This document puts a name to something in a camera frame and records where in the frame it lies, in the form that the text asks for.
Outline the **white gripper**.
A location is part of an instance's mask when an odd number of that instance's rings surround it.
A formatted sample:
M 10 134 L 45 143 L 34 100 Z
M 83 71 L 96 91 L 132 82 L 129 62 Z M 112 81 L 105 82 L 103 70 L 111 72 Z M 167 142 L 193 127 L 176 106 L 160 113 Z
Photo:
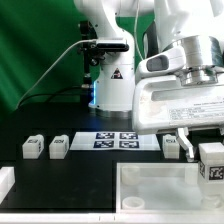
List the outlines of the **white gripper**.
M 141 80 L 135 88 L 132 127 L 138 134 L 173 132 L 188 162 L 195 150 L 189 130 L 224 126 L 224 79 L 210 85 L 182 86 L 175 75 Z

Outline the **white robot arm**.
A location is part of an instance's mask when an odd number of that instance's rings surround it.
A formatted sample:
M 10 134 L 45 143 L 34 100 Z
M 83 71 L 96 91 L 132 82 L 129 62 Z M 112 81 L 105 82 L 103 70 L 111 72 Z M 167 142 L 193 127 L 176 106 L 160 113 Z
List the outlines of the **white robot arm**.
M 73 1 L 97 35 L 94 113 L 129 118 L 139 134 L 173 132 L 189 160 L 189 132 L 224 135 L 224 0 Z M 137 62 L 134 38 L 116 19 L 148 13 L 153 54 Z

